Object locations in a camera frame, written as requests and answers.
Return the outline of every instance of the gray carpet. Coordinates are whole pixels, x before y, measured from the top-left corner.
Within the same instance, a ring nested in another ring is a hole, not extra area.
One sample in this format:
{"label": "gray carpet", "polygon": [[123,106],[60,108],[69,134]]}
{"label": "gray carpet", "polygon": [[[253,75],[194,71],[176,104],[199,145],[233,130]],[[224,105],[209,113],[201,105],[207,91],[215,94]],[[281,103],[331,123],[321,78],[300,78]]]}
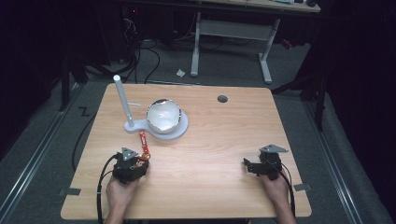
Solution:
{"label": "gray carpet", "polygon": [[[160,43],[152,48],[161,57],[160,65],[150,76],[150,83],[185,83],[195,85],[247,86],[274,89],[294,79],[294,76],[309,50],[309,46],[284,49],[274,45],[268,63],[273,76],[273,84],[263,83],[257,52],[262,43],[254,42],[240,48],[236,45],[203,44],[201,50],[200,75],[190,77],[191,46],[174,45],[172,48]],[[155,67],[157,56],[149,50],[141,50],[140,63],[137,66],[137,82],[142,83],[146,75]],[[113,64],[111,69],[122,65]],[[186,72],[184,77],[176,76],[178,69]],[[132,74],[128,82],[134,82]],[[91,125],[79,135],[98,109],[105,87],[111,83],[109,77],[90,76],[85,86],[78,88],[76,99],[63,115],[58,131],[48,144],[43,161],[34,171],[33,179],[22,194],[15,209],[11,209],[8,223],[96,223],[89,221],[63,220],[60,212],[64,196],[61,189],[67,189],[73,178],[72,155],[77,146],[75,162],[78,163],[81,150],[89,134]],[[345,138],[342,126],[332,109],[327,97],[323,117],[323,133],[318,133],[307,112],[307,104],[302,103],[298,91],[286,91],[275,95],[294,158],[305,184],[311,186],[307,192],[312,207],[310,217],[298,218],[298,223],[352,223],[347,209],[339,197],[339,192],[332,179],[331,172],[323,154],[324,136],[334,159],[346,181],[346,185],[358,208],[361,223],[392,223],[387,211],[377,199],[370,180],[363,172],[353,149]],[[17,182],[30,158],[40,147],[40,142],[51,123],[60,115],[60,85],[53,89],[52,97],[31,117],[30,123],[8,155],[0,163],[0,201],[4,202],[8,193]],[[276,223],[271,218],[253,219],[255,224]]]}

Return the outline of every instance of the white desk frame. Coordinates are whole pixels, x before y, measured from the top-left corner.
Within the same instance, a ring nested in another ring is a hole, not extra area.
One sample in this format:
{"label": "white desk frame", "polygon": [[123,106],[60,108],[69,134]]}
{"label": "white desk frame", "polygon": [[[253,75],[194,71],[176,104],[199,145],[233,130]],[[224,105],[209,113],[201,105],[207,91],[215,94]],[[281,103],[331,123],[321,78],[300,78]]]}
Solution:
{"label": "white desk frame", "polygon": [[201,12],[197,13],[195,28],[195,45],[192,53],[191,76],[198,76],[199,67],[199,40],[201,35],[218,35],[226,37],[255,39],[266,41],[263,53],[259,53],[259,60],[262,66],[262,75],[266,84],[271,84],[271,74],[268,69],[267,57],[274,42],[277,27],[280,19],[276,19],[274,25],[254,25],[247,23],[237,23],[228,21],[208,21],[201,20]]}

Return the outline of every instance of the metallic bowl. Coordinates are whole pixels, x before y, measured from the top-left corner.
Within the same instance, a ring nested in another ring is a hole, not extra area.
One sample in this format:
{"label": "metallic bowl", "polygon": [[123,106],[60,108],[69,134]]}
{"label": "metallic bowl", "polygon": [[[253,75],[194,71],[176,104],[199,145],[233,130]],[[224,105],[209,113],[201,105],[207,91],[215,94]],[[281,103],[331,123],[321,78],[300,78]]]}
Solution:
{"label": "metallic bowl", "polygon": [[171,133],[181,119],[181,110],[173,100],[161,99],[148,108],[146,120],[148,126],[156,133]]}

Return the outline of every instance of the human arm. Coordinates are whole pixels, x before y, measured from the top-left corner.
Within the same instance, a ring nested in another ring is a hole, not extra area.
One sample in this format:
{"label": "human arm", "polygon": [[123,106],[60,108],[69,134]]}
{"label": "human arm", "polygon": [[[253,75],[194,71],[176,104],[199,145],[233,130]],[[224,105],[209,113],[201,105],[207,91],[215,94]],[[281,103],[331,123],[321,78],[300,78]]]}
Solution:
{"label": "human arm", "polygon": [[286,180],[281,175],[275,180],[270,180],[267,175],[260,175],[260,178],[267,190],[268,197],[274,204],[279,224],[296,224],[289,204],[289,186]]}
{"label": "human arm", "polygon": [[139,183],[139,179],[123,185],[114,177],[111,177],[107,184],[106,195],[110,211],[106,219],[106,224],[121,224],[129,202],[134,197],[134,191]]}

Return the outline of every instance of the wooden table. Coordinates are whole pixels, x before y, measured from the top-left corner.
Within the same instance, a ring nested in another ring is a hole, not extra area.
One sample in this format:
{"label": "wooden table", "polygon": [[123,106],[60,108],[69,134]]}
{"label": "wooden table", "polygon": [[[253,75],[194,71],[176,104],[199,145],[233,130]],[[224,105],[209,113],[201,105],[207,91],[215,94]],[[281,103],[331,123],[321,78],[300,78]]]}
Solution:
{"label": "wooden table", "polygon": [[[156,100],[175,100],[186,112],[188,130],[174,141],[164,142],[147,133],[151,153],[146,176],[140,180],[127,218],[231,218],[274,217],[275,210],[260,179],[248,173],[243,158],[259,162],[259,148],[269,144],[286,148],[282,162],[289,168],[293,185],[302,180],[271,92],[265,88],[124,85],[134,119],[143,119]],[[227,103],[218,96],[225,95]],[[138,133],[124,130],[125,115],[116,86],[110,84],[70,188],[62,217],[96,219],[96,186],[106,161],[121,147],[142,152]],[[102,206],[108,204],[103,182]],[[296,216],[311,214],[305,192],[294,194]]]}

